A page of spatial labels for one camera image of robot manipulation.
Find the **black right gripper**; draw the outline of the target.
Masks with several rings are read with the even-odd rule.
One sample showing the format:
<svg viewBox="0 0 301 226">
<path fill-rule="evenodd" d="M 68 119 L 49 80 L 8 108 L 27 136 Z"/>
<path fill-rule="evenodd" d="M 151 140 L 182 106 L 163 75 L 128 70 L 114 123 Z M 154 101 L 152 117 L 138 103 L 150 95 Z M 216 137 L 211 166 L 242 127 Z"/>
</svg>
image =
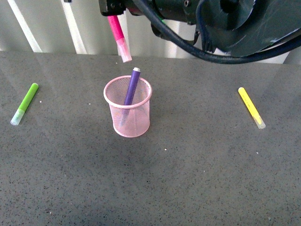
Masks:
<svg viewBox="0 0 301 226">
<path fill-rule="evenodd" d="M 281 53 L 301 45 L 298 0 L 150 0 L 161 19 L 195 26 L 194 45 L 246 57 L 279 46 Z"/>
</svg>

